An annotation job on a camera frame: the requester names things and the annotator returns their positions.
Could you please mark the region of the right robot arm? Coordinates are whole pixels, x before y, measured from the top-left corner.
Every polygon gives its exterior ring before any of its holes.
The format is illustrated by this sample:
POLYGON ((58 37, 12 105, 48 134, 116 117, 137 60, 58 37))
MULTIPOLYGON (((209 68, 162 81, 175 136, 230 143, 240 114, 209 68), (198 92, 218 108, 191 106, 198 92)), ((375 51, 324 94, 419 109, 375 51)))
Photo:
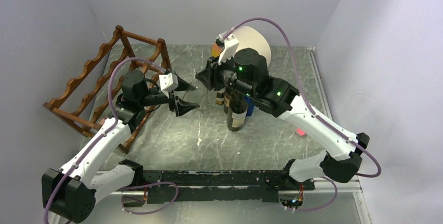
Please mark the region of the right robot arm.
POLYGON ((223 63, 210 57, 195 77, 208 90, 230 88, 249 97, 259 110, 301 128, 324 148, 318 155, 290 163, 288 172, 282 175, 282 184, 287 189, 293 190, 301 182, 322 176, 347 183, 357 174, 363 153, 357 145, 366 148, 369 136, 339 127, 305 103, 297 88, 269 75, 267 59, 258 51, 242 49, 223 63))

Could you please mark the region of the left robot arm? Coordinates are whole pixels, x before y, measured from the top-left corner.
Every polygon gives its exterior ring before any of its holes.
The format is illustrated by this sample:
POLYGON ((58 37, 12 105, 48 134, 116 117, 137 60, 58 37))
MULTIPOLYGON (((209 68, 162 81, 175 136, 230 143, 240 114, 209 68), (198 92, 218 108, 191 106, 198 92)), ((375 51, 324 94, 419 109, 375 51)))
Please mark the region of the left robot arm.
POLYGON ((147 106, 166 104, 176 116, 182 116, 199 105, 183 101, 175 92, 193 90, 195 86, 172 70, 159 75, 159 81, 146 78, 138 69, 127 72, 117 104, 93 138, 69 162, 42 176, 43 222, 49 223, 55 215, 81 223, 111 193, 124 187, 142 188, 143 166, 136 162, 124 160, 108 172, 97 172, 117 146, 135 133, 147 116, 147 106))

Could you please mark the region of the clear glass wine bottle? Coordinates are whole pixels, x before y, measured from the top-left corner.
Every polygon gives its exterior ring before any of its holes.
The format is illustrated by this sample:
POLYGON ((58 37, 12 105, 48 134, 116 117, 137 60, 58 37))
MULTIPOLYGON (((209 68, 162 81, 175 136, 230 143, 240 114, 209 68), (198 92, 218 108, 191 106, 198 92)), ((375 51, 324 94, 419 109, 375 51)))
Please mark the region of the clear glass wine bottle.
POLYGON ((182 99, 187 102, 198 104, 200 107, 188 112, 184 118, 193 122, 200 121, 206 114, 208 108, 209 91, 197 80, 193 80, 191 85, 195 90, 186 91, 182 99))

